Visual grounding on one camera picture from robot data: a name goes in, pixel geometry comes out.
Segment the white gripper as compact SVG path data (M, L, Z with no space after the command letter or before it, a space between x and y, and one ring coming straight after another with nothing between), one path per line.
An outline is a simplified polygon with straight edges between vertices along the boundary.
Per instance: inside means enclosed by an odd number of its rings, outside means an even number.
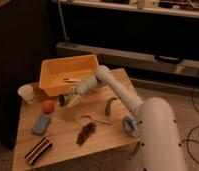
M83 80L81 80L78 85L75 87L72 87L69 90L70 94L78 94L73 96L73 98L68 103L68 106L74 106L76 105L82 96L85 96L89 93L91 93L95 88L98 87L98 80L95 75L89 76Z

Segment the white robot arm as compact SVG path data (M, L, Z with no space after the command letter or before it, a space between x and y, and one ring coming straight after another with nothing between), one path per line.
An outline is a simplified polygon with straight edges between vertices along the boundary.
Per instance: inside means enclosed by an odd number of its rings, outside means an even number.
M98 66L93 74L76 84L73 92L89 94L100 86L109 86L131 113L135 129L142 143L143 171L188 171L174 111L162 98L142 101L120 83L105 65Z

